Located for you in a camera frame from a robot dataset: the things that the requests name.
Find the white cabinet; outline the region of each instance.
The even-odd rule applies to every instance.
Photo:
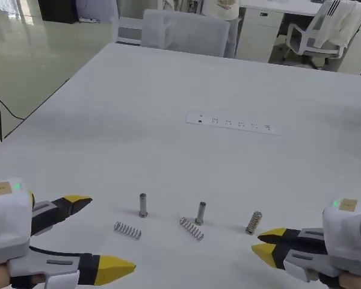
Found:
[[[283,13],[246,9],[236,58],[268,63]]]
[[[361,27],[341,59],[329,60],[324,70],[361,74]]]

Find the metal spring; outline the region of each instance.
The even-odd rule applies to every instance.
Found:
[[[134,238],[136,240],[140,239],[140,236],[142,235],[142,231],[135,229],[131,226],[125,225],[122,222],[116,222],[114,225],[114,231],[118,231],[119,233],[122,233],[128,237]]]
[[[259,222],[261,221],[262,213],[255,211],[250,219],[250,222],[248,223],[246,227],[246,232],[250,235],[253,235],[255,232],[255,229],[258,227]]]
[[[202,240],[205,236],[204,233],[199,231],[198,227],[187,220],[185,217],[181,218],[179,224],[185,228],[195,239]]]

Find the chair armrest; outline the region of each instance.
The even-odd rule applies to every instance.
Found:
[[[290,24],[288,27],[288,35],[292,36],[293,30],[297,30],[301,35],[305,33],[297,24]]]

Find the white office chair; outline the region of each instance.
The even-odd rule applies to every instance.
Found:
[[[147,9],[141,46],[223,57],[230,25],[225,20]]]
[[[285,54],[284,59],[290,50],[292,50],[297,55],[320,57],[325,58],[326,60],[329,58],[342,57],[342,54],[344,53],[344,47],[334,45],[329,41],[326,41],[321,48],[316,48],[313,46],[325,15],[329,11],[329,8],[332,6],[332,4],[336,1],[337,0],[328,0],[324,2],[306,30],[303,30],[294,23],[289,25],[288,35],[286,37],[286,45],[288,46],[289,50]],[[337,5],[334,5],[332,9],[335,11],[337,7]]]
[[[113,18],[113,36],[111,41],[113,43],[127,43],[130,45],[140,45],[140,34],[143,29],[143,20],[139,18],[131,17],[122,17],[120,5],[117,5],[116,0],[112,0],[116,6],[115,17]],[[134,3],[130,2],[129,6],[126,7],[126,3],[130,0],[124,2],[125,11],[133,9]],[[162,0],[162,6],[158,2],[158,9],[163,10],[174,10],[175,4],[174,0]]]

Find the power strip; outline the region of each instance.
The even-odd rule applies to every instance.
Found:
[[[259,123],[233,120],[229,117],[207,116],[199,113],[189,113],[186,117],[186,123],[277,135],[276,129],[271,125],[261,125]]]

